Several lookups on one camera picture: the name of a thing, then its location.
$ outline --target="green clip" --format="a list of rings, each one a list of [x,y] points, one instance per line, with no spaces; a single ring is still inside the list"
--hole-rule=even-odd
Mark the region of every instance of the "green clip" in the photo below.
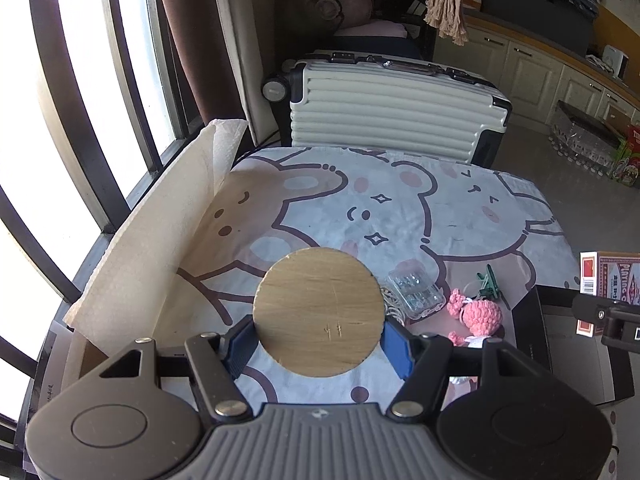
[[[495,281],[494,270],[491,268],[491,265],[486,266],[486,274],[483,275],[478,272],[478,280],[482,281],[478,296],[483,300],[498,301],[500,298],[500,288],[498,288],[498,283]]]

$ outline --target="brown curtain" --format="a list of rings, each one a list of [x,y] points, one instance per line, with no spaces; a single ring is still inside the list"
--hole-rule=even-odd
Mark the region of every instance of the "brown curtain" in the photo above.
[[[204,123],[244,118],[216,0],[162,0],[162,3]]]

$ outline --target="round wooden disc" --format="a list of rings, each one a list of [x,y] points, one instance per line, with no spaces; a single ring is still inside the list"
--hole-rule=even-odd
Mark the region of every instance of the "round wooden disc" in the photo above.
[[[363,362],[380,340],[384,319],[376,279],[335,249],[288,254],[255,293],[262,346],[287,370],[308,377],[331,377]]]

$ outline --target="kitchen cabinet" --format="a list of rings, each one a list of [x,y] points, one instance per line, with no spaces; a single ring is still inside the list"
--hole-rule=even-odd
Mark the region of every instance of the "kitchen cabinet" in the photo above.
[[[547,124],[550,123],[558,101],[564,101],[578,108],[578,110],[595,116],[605,90],[601,84],[595,82],[590,77],[585,76],[583,73],[569,66],[565,66],[560,75],[558,89],[556,90],[556,95],[547,117]]]
[[[509,40],[477,28],[468,28],[466,32],[469,41],[464,46],[438,37],[433,51],[434,62],[474,72],[498,86]]]
[[[563,63],[530,46],[510,41],[498,88],[513,113],[544,123],[554,104]]]
[[[605,88],[602,92],[602,98],[600,99],[600,105],[596,111],[596,117],[603,120],[609,115],[609,106],[614,105],[618,110],[624,112],[625,115],[631,117],[633,121],[633,114],[636,111],[632,105],[627,103],[622,97],[614,94],[611,90]]]

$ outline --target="cabinet handle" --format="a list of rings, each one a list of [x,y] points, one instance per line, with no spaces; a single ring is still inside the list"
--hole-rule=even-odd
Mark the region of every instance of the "cabinet handle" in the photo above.
[[[516,52],[519,52],[521,54],[524,54],[525,56],[529,56],[529,57],[533,57],[533,54],[530,54],[529,52],[525,52],[524,50],[520,50],[519,48],[514,48],[514,50]]]
[[[496,45],[504,46],[504,43],[500,43],[500,41],[492,40],[491,38],[484,38],[484,40],[488,41],[489,43],[495,43]]]

